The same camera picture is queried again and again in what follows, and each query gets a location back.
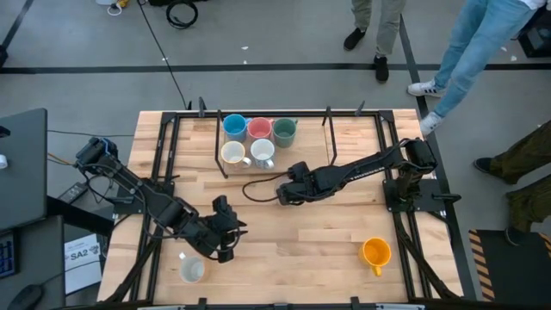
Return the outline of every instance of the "concrete floor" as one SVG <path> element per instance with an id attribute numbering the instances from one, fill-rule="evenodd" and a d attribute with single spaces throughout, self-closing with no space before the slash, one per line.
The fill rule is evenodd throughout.
<path id="1" fill-rule="evenodd" d="M 410 1 L 403 17 L 418 65 L 437 65 L 463 1 Z M 9 32 L 24 2 L 0 2 L 0 39 Z M 171 28 L 164 10 L 144 7 L 153 32 L 172 65 L 241 65 L 241 71 L 180 71 L 175 79 L 186 101 L 202 96 L 210 109 L 365 108 L 416 109 L 405 93 L 411 82 L 400 39 L 396 40 L 386 84 L 375 82 L 371 70 L 247 71 L 255 64 L 369 64 L 375 50 L 380 1 L 374 3 L 372 27 L 360 46 L 345 52 L 343 39 L 353 29 L 348 3 L 333 0 L 211 0 L 197 4 L 200 17 L 188 30 Z M 499 51 L 494 64 L 549 62 L 526 59 L 515 41 Z M 112 17 L 93 0 L 67 3 L 34 0 L 10 42 L 6 68 L 163 66 L 163 56 L 132 1 L 122 15 Z M 422 80 L 432 71 L 421 71 Z M 516 187 L 483 176 L 471 162 L 502 152 L 513 142 L 548 121 L 549 71 L 485 71 L 465 102 L 438 129 L 436 137 L 451 191 L 463 196 L 455 204 L 463 241 L 468 229 L 503 229 L 508 211 L 503 193 L 545 176 L 545 167 Z M 429 107 L 437 101 L 428 99 Z M 183 109 L 167 72 L 0 74 L 0 115 L 46 108 L 49 128 L 99 134 L 132 134 L 140 110 Z M 48 151 L 72 159 L 85 137 L 48 134 Z M 114 138 L 126 162 L 131 138 Z M 48 194 L 59 195 L 83 181 L 76 170 L 48 163 Z M 98 190 L 107 183 L 98 181 Z M 98 206 L 90 196 L 78 203 Z M 551 221 L 534 226 L 551 233 Z M 469 265 L 475 276 L 474 266 Z M 475 283 L 476 295 L 481 297 Z M 74 295 L 70 304 L 94 300 Z"/>

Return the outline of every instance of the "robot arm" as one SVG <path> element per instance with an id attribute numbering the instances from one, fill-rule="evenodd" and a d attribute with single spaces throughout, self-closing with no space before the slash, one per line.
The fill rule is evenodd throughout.
<path id="1" fill-rule="evenodd" d="M 77 154 L 75 167 L 82 173 L 109 177 L 133 194 L 144 205 L 155 224 L 169 232 L 172 238 L 184 238 L 202 256 L 225 263 L 233 259 L 232 248 L 246 226 L 237 219 L 226 197 L 213 201 L 214 214 L 200 216 L 195 208 L 179 197 L 169 195 L 162 187 L 133 174 L 117 158 L 116 145 L 108 139 L 90 139 Z"/>
<path id="2" fill-rule="evenodd" d="M 403 157 L 402 148 L 409 160 Z M 411 200 L 418 194 L 418 181 L 435 168 L 436 160 L 426 142 L 403 139 L 396 146 L 343 166 L 330 165 L 310 171 L 305 162 L 295 164 L 287 173 L 292 182 L 280 186 L 276 193 L 282 205 L 315 202 L 335 195 L 355 180 L 385 169 L 399 169 L 399 197 Z"/>

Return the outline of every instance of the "computer mouse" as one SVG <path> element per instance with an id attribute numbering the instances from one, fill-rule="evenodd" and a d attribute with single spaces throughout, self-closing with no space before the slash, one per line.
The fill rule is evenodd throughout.
<path id="1" fill-rule="evenodd" d="M 32 310 L 42 298 L 43 293 L 41 285 L 28 285 L 11 301 L 8 310 Z"/>

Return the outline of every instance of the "pink mug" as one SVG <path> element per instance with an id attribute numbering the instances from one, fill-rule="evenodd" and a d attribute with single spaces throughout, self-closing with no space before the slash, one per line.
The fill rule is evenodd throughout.
<path id="1" fill-rule="evenodd" d="M 274 120 L 263 117 L 255 117 L 247 124 L 247 132 L 253 140 L 268 139 L 272 134 Z"/>

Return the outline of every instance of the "yellow black hazard stripe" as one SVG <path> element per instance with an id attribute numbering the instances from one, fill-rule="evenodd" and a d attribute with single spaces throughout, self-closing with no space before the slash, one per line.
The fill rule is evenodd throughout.
<path id="1" fill-rule="evenodd" d="M 476 265 L 476 272 L 479 275 L 480 287 L 482 288 L 482 299 L 484 301 L 494 301 L 495 294 L 493 293 L 492 281 L 490 280 L 490 271 L 486 265 L 484 249 L 482 249 L 479 234 L 476 230 L 472 229 L 468 232 L 468 238 L 471 242 L 474 264 Z"/>
<path id="2" fill-rule="evenodd" d="M 548 255 L 549 258 L 551 258 L 551 238 L 543 233 L 540 233 L 540 237 L 543 239 L 543 243 L 545 244 L 545 247 L 548 249 Z"/>

